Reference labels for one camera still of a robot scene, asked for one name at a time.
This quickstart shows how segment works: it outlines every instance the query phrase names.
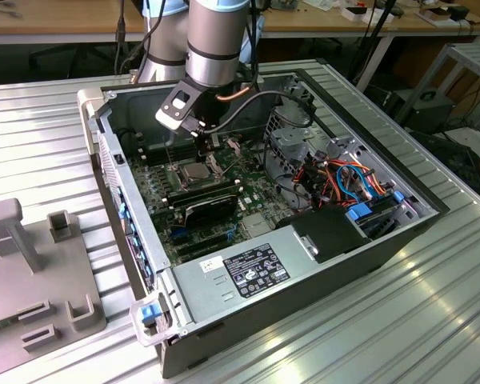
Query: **metal slotted surface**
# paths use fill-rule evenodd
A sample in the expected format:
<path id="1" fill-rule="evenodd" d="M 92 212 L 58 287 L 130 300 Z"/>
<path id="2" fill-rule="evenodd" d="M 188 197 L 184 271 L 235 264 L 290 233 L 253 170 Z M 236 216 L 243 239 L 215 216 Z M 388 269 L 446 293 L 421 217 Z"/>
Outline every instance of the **metal slotted surface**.
<path id="1" fill-rule="evenodd" d="M 453 44 L 448 55 L 480 76 L 480 44 Z"/>
<path id="2" fill-rule="evenodd" d="M 303 61 L 263 69 L 296 67 L 335 96 L 451 212 L 380 270 L 166 382 L 480 381 L 480 198 L 328 66 Z M 0 375 L 0 382 L 162 381 L 154 349 L 136 342 L 126 316 L 133 295 L 75 128 L 74 92 L 112 79 L 86 81 L 0 87 L 0 194 L 15 190 L 26 198 L 26 220 L 61 208 L 78 214 L 109 324 Z M 20 106 L 10 101 L 16 90 Z M 345 131 L 324 106 L 317 113 L 336 134 Z"/>

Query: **wooden desk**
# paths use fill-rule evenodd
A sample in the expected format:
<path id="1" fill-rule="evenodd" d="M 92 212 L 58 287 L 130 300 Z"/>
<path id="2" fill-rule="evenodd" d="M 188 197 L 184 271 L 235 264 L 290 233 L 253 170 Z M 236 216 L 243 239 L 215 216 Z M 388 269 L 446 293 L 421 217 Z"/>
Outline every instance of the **wooden desk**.
<path id="1" fill-rule="evenodd" d="M 119 0 L 14 0 L 22 18 L 0 14 L 0 44 L 113 42 Z M 142 16 L 125 1 L 126 39 L 140 41 Z"/>
<path id="2" fill-rule="evenodd" d="M 468 26 L 436 27 L 418 17 L 417 8 L 399 5 L 405 14 L 387 23 L 381 30 L 381 41 L 377 45 L 371 60 L 368 62 L 357 88 L 361 91 L 368 86 L 391 42 L 400 36 L 476 36 L 480 42 L 480 25 L 473 29 Z M 361 37 L 366 31 L 366 23 L 351 22 L 341 16 L 338 8 L 327 12 L 300 2 L 294 12 L 267 10 L 265 13 L 264 38 L 340 38 Z"/>
<path id="3" fill-rule="evenodd" d="M 0 44 L 64 42 L 113 42 L 119 15 L 119 0 L 15 0 L 21 19 L 0 14 Z M 476 35 L 480 26 L 437 28 L 414 14 L 416 8 L 402 7 L 402 18 L 382 28 L 382 39 L 358 82 L 364 90 L 397 36 Z M 351 22 L 333 8 L 324 12 L 301 2 L 294 12 L 267 10 L 263 38 L 345 38 L 361 37 L 364 22 Z M 142 16 L 131 1 L 125 1 L 126 40 L 143 37 Z"/>

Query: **warning label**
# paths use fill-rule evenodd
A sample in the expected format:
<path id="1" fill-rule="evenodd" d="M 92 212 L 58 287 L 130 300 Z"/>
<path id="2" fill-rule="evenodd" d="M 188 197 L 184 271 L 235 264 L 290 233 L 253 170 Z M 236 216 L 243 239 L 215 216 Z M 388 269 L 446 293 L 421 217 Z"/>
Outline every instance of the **warning label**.
<path id="1" fill-rule="evenodd" d="M 224 266 L 243 298 L 249 298 L 290 278 L 268 243 L 227 258 Z"/>

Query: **blue latch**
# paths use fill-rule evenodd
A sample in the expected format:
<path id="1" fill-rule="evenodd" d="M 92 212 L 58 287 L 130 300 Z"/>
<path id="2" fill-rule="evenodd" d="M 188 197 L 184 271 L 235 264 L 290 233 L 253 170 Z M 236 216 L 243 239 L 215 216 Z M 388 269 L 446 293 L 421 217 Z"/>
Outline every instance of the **blue latch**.
<path id="1" fill-rule="evenodd" d="M 404 198 L 406 198 L 402 192 L 400 192 L 399 190 L 396 190 L 393 194 L 393 197 L 394 199 L 397 201 L 397 202 L 402 202 L 402 200 Z"/>
<path id="2" fill-rule="evenodd" d="M 119 218 L 124 218 L 125 217 L 125 210 L 126 210 L 126 204 L 124 202 L 122 202 L 120 207 L 119 207 Z"/>
<path id="3" fill-rule="evenodd" d="M 159 304 L 150 304 L 148 306 L 143 306 L 141 308 L 142 313 L 142 323 L 145 326 L 150 326 L 154 323 L 156 318 L 159 318 L 163 315 L 162 308 Z"/>
<path id="4" fill-rule="evenodd" d="M 371 209 L 368 208 L 364 202 L 360 202 L 359 204 L 350 206 L 348 214 L 353 220 L 359 220 L 360 218 L 364 218 L 368 214 L 371 214 Z"/>

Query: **table leg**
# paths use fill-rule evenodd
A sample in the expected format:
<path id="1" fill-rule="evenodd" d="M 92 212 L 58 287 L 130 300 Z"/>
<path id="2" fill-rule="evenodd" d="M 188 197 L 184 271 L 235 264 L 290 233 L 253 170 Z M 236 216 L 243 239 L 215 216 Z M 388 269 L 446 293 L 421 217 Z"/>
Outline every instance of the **table leg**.
<path id="1" fill-rule="evenodd" d="M 476 37 L 473 42 L 480 43 L 480 35 Z M 443 94 L 446 94 L 448 89 L 451 87 L 451 85 L 454 83 L 454 80 L 457 78 L 457 76 L 460 74 L 462 68 L 464 66 L 462 64 L 457 63 L 455 67 L 451 70 L 451 72 L 446 76 L 446 78 L 442 81 L 441 85 L 439 86 L 438 90 L 440 90 Z"/>
<path id="2" fill-rule="evenodd" d="M 450 46 L 447 44 L 439 52 L 438 56 L 430 66 L 430 68 L 425 72 L 422 79 L 420 80 L 418 86 L 413 90 L 413 93 L 410 94 L 410 97 L 407 99 L 406 103 L 400 109 L 394 120 L 397 124 L 402 124 L 405 120 L 407 114 L 410 112 L 416 101 L 422 95 L 425 88 L 430 84 L 432 79 L 434 78 L 435 74 L 444 64 L 446 57 L 448 57 L 448 50 Z"/>
<path id="3" fill-rule="evenodd" d="M 392 34 L 388 34 L 387 36 L 381 38 L 381 41 L 378 43 L 377 48 L 375 48 L 374 54 L 371 56 L 370 61 L 366 65 L 366 68 L 362 72 L 361 78 L 356 85 L 358 90 L 360 90 L 361 92 L 364 92 L 364 90 L 370 83 L 370 80 L 374 75 L 375 71 L 377 70 L 378 65 L 381 63 L 382 58 L 390 47 L 393 38 L 394 36 Z"/>

